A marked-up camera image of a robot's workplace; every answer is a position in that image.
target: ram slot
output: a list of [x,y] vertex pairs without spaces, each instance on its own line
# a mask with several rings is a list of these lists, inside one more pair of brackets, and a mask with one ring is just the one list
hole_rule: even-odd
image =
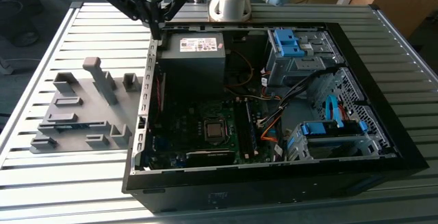
[[240,156],[244,159],[253,157],[253,146],[252,146],[252,135],[251,135],[251,126],[252,123],[248,122],[248,112],[245,102],[233,103],[233,119],[235,119],[235,128],[239,139],[239,151]]

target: power supply label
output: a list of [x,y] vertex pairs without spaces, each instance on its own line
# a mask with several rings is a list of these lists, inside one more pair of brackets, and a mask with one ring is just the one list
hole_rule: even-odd
[[178,51],[217,51],[216,38],[182,38],[178,41]]

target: metal table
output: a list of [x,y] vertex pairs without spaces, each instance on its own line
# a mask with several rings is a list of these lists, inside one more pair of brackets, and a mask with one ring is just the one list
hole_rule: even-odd
[[[72,7],[0,136],[0,220],[8,223],[188,221],[189,223],[435,223],[438,202],[438,78],[379,10],[367,6],[256,4],[255,21],[337,22],[408,130],[430,169],[344,199],[153,216],[120,192],[125,151],[29,152],[57,72],[89,77],[82,58],[98,56],[112,77],[144,73],[148,29],[109,4]],[[177,21],[205,21],[185,5]]]

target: motherboard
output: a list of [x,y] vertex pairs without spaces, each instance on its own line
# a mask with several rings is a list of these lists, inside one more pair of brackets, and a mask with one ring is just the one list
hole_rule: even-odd
[[157,114],[152,150],[153,169],[190,168],[271,161],[271,146],[260,141],[256,119],[265,112],[260,100],[227,99],[170,102]]

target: sticker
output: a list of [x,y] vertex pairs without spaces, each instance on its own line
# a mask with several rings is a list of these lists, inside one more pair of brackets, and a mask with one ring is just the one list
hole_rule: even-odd
[[182,38],[178,41],[178,51],[217,51],[216,38]]
[[311,44],[301,44],[301,45],[299,45],[299,47],[300,47],[301,49],[312,49]]
[[275,145],[273,150],[280,156],[283,155],[283,149],[279,147],[279,145]]
[[267,87],[267,78],[261,78],[261,86]]

